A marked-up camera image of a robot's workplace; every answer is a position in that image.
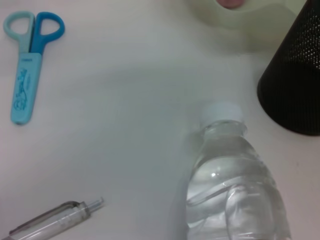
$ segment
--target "water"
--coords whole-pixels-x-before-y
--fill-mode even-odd
[[[220,121],[204,131],[187,191],[189,240],[290,239],[275,181],[245,132],[237,121]]]

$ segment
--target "white table surface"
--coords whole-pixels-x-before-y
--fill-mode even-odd
[[[278,126],[256,95],[274,52],[246,52],[237,33],[178,0],[2,0],[0,22],[18,10],[56,13],[66,31],[45,48],[25,126],[10,122],[18,44],[0,31],[0,237],[63,202],[103,196],[105,208],[54,239],[184,240],[197,110],[230,100],[274,175],[293,239],[319,238],[320,138]]]

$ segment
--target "clear plastic bottle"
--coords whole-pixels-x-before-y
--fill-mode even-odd
[[[188,240],[290,240],[286,210],[269,170],[244,138],[241,109],[204,109],[204,143],[186,199]]]

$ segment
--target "scissors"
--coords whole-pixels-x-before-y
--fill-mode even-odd
[[[24,34],[16,33],[10,27],[13,21],[21,18],[29,20],[28,30]],[[60,28],[53,33],[42,35],[41,25],[44,19],[56,21]],[[65,24],[58,15],[51,12],[40,12],[35,18],[32,12],[16,11],[4,20],[3,29],[9,37],[19,43],[19,60],[11,106],[11,121],[23,125],[29,122],[34,108],[45,46],[64,34]]]

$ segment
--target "clear pen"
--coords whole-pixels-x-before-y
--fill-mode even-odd
[[[48,240],[87,220],[104,206],[104,199],[93,202],[68,201],[18,226],[2,240]]]

